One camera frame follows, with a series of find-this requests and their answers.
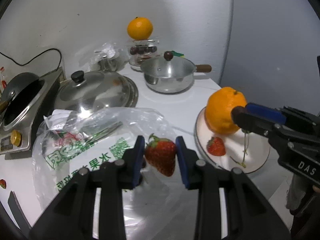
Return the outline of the stray strawberry on table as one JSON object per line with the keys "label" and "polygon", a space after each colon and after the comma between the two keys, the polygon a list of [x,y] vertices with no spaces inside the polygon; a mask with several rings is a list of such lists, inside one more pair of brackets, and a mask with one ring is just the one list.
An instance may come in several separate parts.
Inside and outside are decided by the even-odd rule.
{"label": "stray strawberry on table", "polygon": [[7,183],[6,183],[6,181],[4,179],[0,180],[0,187],[3,188],[3,189],[7,188]]}

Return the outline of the steel condiment cups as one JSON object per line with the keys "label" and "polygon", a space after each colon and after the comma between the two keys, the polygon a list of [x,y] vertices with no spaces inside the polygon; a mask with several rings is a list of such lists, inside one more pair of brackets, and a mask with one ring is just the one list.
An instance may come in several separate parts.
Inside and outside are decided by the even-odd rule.
{"label": "steel condiment cups", "polygon": [[108,72],[116,72],[118,70],[117,59],[109,59],[107,57],[103,57],[98,61],[98,66],[101,70]]}

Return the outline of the large steel wok lid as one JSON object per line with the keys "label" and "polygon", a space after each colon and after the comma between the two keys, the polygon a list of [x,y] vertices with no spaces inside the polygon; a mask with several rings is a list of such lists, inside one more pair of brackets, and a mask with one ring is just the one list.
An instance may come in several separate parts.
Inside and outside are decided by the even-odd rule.
{"label": "large steel wok lid", "polygon": [[108,107],[135,107],[138,88],[117,72],[77,71],[61,86],[54,109],[93,113]]}

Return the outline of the white plate with dark rim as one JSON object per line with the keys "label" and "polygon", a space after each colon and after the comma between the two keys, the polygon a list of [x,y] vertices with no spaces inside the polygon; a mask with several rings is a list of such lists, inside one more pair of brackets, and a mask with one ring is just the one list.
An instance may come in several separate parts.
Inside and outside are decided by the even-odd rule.
{"label": "white plate with dark rim", "polygon": [[[245,163],[246,168],[236,164],[230,157],[233,157],[236,161],[241,162],[244,150],[244,133],[238,130],[231,135],[220,135],[212,132],[208,127],[204,119],[205,109],[202,109],[197,116],[194,136],[195,144],[201,156],[206,159],[212,165],[227,171],[231,171],[237,167],[243,170],[244,173],[250,174],[259,170],[267,161],[270,155],[270,146],[267,139],[256,135],[254,133],[249,134],[249,147],[248,155],[246,156]],[[217,157],[207,152],[207,142],[211,137],[220,137],[225,145],[226,154]]]}

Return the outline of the grey refrigerator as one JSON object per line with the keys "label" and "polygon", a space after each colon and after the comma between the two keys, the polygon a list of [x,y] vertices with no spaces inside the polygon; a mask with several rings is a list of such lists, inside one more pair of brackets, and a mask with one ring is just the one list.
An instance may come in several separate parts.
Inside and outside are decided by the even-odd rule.
{"label": "grey refrigerator", "polygon": [[249,102],[319,113],[319,19],[307,0],[234,0],[220,84]]}

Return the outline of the steel induction cooker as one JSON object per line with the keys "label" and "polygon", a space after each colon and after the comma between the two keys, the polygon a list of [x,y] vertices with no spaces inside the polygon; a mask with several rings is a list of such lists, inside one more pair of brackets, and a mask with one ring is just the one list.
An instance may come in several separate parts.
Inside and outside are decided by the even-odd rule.
{"label": "steel induction cooker", "polygon": [[44,86],[22,113],[5,125],[1,114],[1,154],[30,152],[36,139],[39,125],[45,115],[53,110],[53,103],[60,87],[61,68],[39,77]]}

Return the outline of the small steel saucepan with lid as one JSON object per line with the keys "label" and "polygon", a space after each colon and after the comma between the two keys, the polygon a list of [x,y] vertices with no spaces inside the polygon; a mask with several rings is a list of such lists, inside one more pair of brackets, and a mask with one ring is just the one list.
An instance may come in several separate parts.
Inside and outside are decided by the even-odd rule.
{"label": "small steel saucepan with lid", "polygon": [[162,94],[176,94],[185,91],[194,83],[194,74],[209,73],[208,64],[195,65],[188,59],[166,51],[163,56],[154,57],[140,65],[146,85]]}

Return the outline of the large orange with stem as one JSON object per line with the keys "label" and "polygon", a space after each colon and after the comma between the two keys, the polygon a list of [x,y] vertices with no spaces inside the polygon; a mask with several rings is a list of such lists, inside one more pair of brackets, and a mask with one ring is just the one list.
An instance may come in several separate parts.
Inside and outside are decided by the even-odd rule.
{"label": "large orange with stem", "polygon": [[233,108],[247,105],[242,92],[232,87],[223,87],[213,93],[205,107],[204,118],[208,128],[218,134],[234,134],[240,128],[234,124],[231,111]]}

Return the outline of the green yellow sponge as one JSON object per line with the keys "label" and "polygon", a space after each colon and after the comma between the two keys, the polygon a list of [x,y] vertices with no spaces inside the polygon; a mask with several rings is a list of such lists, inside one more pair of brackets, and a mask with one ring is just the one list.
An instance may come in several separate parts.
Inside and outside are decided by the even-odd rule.
{"label": "green yellow sponge", "polygon": [[174,56],[176,56],[176,57],[184,57],[184,54],[182,54],[182,53],[178,53],[178,52],[176,52],[176,51],[174,51],[174,50],[172,50],[171,52],[172,52],[172,54],[173,54]]}

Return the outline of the clear glass container with cherries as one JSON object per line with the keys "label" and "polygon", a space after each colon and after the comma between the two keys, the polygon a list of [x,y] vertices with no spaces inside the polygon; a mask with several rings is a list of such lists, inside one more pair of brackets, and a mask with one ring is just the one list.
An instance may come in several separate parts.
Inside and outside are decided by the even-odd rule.
{"label": "clear glass container with cherries", "polygon": [[132,40],[126,43],[129,54],[129,64],[139,68],[140,65],[151,58],[157,57],[159,53],[159,39],[149,38],[147,40]]}

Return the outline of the clear plastic bag green print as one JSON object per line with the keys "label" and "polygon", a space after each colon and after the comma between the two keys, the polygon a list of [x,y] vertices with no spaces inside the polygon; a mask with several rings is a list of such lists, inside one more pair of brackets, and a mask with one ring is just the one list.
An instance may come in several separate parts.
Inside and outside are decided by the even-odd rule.
{"label": "clear plastic bag green print", "polygon": [[[114,108],[94,114],[46,117],[33,146],[33,180],[42,209],[65,187],[80,168],[96,171],[104,162],[120,159],[139,135],[151,134],[187,145],[193,133],[154,109]],[[197,192],[185,189],[179,168],[166,177],[146,164],[142,182],[123,191],[125,231],[128,239],[192,239],[195,231]]]}

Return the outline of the orange on glass container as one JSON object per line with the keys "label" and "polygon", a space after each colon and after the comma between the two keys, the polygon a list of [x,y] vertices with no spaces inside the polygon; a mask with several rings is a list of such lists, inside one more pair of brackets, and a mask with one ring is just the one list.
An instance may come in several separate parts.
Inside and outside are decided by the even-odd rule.
{"label": "orange on glass container", "polygon": [[136,17],[127,26],[127,34],[134,40],[147,40],[152,32],[153,25],[145,17]]}

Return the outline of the crumpled clear plastic bag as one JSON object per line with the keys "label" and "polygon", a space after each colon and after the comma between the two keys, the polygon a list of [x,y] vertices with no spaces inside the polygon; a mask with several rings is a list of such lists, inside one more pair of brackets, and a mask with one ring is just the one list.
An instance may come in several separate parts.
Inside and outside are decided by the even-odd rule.
{"label": "crumpled clear plastic bag", "polygon": [[116,42],[106,42],[104,44],[90,44],[80,52],[76,53],[80,67],[84,65],[93,66],[93,64],[106,57],[108,60],[118,58],[124,48]]}

